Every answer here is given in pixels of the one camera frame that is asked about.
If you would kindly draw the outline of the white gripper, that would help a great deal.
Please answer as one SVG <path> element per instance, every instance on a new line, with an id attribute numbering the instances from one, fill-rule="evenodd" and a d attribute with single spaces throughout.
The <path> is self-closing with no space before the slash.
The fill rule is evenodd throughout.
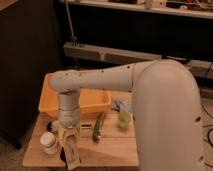
<path id="1" fill-rule="evenodd" d="M 58 120 L 60 125 L 75 136 L 76 148 L 80 142 L 79 123 L 81 118 L 81 109 L 79 104 L 80 92 L 70 91 L 58 94 Z M 65 134 L 58 136 L 59 144 L 65 147 L 67 136 Z"/>

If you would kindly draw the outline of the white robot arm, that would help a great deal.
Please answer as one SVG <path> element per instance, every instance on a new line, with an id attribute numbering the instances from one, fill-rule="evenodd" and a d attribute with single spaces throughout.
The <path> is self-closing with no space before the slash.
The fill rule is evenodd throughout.
<path id="1" fill-rule="evenodd" d="M 140 171 L 205 171 L 202 105 L 191 72 L 174 60 L 133 63 L 90 71 L 50 74 L 59 95 L 59 120 L 80 120 L 81 88 L 128 91 Z"/>

